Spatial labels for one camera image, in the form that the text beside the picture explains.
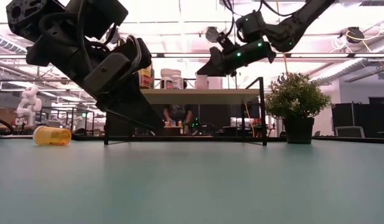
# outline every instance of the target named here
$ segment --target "ceiling duct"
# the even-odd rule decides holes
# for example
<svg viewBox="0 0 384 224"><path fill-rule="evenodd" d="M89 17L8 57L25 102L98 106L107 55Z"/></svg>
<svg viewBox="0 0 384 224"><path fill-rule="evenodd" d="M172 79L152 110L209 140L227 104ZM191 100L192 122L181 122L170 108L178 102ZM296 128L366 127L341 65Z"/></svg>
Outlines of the ceiling duct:
<svg viewBox="0 0 384 224"><path fill-rule="evenodd" d="M384 6L384 0L363 0L359 6Z"/></svg>
<svg viewBox="0 0 384 224"><path fill-rule="evenodd" d="M373 53L384 53L384 39L371 44L369 48ZM367 49L360 50L356 53L367 53ZM357 70L370 66L368 58L355 58L343 63L337 63L327 66L318 72L311 74L312 80L318 80L319 83L327 83L344 75L348 75Z"/></svg>
<svg viewBox="0 0 384 224"><path fill-rule="evenodd" d="M13 43L10 43L9 41L7 40L4 40L2 37L0 37L0 47L10 51L10 52L13 52L15 54L26 54L27 51L25 51L24 49L20 48L19 46L13 44Z"/></svg>

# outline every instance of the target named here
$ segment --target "metal frame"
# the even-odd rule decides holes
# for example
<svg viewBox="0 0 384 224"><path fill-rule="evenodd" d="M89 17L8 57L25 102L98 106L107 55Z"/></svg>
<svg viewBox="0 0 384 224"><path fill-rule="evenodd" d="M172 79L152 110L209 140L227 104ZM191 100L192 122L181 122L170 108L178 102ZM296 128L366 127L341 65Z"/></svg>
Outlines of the metal frame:
<svg viewBox="0 0 384 224"><path fill-rule="evenodd" d="M90 111L90 110L85 110L85 109L80 109L80 108L72 108L71 111L69 110L61 110L59 109L60 107L54 107L54 106L43 106L41 108L41 111L40 111L40 114L39 114L39 122L42 121L42 110L43 109L46 109L46 110L56 110L57 113L58 113L58 117L59 117L59 112L66 112L66 124L67 124L67 121L68 121L68 116L69 116L69 113L72 114L72 122L71 122L71 131L73 131L73 120L74 120L74 113L85 113L85 131L87 131L87 124L88 124L88 113L92 113L92 135L94 134L94 127L95 127L95 112L93 111Z"/></svg>

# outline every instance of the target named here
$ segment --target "potted plant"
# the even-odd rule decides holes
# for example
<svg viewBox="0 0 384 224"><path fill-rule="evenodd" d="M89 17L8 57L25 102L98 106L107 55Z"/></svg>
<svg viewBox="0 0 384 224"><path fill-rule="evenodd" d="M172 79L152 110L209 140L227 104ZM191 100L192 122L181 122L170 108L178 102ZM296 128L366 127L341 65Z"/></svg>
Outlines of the potted plant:
<svg viewBox="0 0 384 224"><path fill-rule="evenodd" d="M331 97L321 92L317 81L309 81L309 75L301 73L283 74L269 87L266 111L274 118L283 119L287 142L310 144L313 117L332 106Z"/></svg>

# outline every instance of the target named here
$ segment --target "plant pot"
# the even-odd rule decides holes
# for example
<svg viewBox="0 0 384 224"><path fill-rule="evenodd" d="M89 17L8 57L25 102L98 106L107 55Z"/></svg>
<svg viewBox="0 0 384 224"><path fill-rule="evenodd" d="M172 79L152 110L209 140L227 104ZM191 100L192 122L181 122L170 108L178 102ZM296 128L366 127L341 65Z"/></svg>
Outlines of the plant pot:
<svg viewBox="0 0 384 224"><path fill-rule="evenodd" d="M310 144L312 142L314 122L314 118L283 119L283 124L286 129L287 143Z"/></svg>

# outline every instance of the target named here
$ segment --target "teal table surface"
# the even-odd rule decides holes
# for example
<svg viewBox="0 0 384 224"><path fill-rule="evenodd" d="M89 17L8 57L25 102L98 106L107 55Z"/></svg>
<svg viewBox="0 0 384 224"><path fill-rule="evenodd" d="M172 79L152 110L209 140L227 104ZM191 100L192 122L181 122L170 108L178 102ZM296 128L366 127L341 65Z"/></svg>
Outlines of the teal table surface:
<svg viewBox="0 0 384 224"><path fill-rule="evenodd" d="M384 144L0 140L0 224L382 224Z"/></svg>

